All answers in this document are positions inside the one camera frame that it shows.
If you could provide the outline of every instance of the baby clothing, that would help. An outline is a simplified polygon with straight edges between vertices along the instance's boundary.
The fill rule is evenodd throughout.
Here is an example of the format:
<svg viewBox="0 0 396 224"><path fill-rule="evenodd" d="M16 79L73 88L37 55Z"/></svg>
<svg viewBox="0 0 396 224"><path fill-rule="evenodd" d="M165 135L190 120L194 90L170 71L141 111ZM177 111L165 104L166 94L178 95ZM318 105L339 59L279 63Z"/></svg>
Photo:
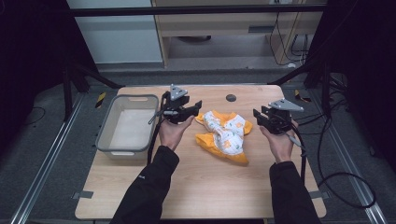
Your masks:
<svg viewBox="0 0 396 224"><path fill-rule="evenodd" d="M210 133L198 133L195 140L207 151L232 161L248 163L242 148L244 135L250 133L253 124L235 114L220 114L212 110L200 113L196 118Z"/></svg>

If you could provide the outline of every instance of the white wall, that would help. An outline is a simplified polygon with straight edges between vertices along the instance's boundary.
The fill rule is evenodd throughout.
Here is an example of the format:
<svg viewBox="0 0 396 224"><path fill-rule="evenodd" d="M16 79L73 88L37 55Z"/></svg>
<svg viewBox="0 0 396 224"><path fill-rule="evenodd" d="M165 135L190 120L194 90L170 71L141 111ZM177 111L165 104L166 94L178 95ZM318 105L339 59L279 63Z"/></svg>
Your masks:
<svg viewBox="0 0 396 224"><path fill-rule="evenodd" d="M67 0L70 8L151 7L149 0ZM153 16L76 17L96 63L161 63Z"/></svg>

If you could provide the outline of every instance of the black sleeve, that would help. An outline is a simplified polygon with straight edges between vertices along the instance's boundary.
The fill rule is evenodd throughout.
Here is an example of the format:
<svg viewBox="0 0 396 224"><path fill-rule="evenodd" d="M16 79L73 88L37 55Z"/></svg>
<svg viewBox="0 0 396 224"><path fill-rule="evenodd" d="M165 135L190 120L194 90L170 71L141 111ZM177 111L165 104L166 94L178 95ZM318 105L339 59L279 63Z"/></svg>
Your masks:
<svg viewBox="0 0 396 224"><path fill-rule="evenodd" d="M177 165L178 156L174 151L169 147L158 147L153 162L126 191L110 224L158 223Z"/></svg>
<svg viewBox="0 0 396 224"><path fill-rule="evenodd" d="M320 223L314 204L292 161L270 168L276 224Z"/></svg>

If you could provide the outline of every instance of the person's right arm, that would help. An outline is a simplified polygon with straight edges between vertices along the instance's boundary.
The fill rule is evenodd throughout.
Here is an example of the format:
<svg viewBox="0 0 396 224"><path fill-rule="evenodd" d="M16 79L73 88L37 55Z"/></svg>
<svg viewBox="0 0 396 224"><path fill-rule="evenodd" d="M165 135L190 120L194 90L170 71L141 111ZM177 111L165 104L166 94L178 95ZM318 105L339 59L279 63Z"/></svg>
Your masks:
<svg viewBox="0 0 396 224"><path fill-rule="evenodd" d="M276 159L276 163L270 168L276 224L320 223L308 190L291 161L293 143L285 134L271 134L263 126L260 126L260 130L267 137ZM294 136L294 132L289 131L288 135Z"/></svg>

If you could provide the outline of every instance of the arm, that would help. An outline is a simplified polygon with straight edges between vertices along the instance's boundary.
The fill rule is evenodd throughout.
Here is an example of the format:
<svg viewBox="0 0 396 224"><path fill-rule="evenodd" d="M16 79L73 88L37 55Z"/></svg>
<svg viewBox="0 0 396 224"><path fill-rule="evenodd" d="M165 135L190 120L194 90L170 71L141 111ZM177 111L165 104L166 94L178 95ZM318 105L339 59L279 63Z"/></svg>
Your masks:
<svg viewBox="0 0 396 224"><path fill-rule="evenodd" d="M158 223L171 184L171 176L178 164L174 152L184 131L191 125L194 116L182 124L165 120L160 128L161 145L153 162L146 166L127 189L110 224Z"/></svg>
<svg viewBox="0 0 396 224"><path fill-rule="evenodd" d="M272 200L276 224L320 223L311 197L291 161L293 143L284 135L274 135L260 126L270 144L276 163L270 168Z"/></svg>

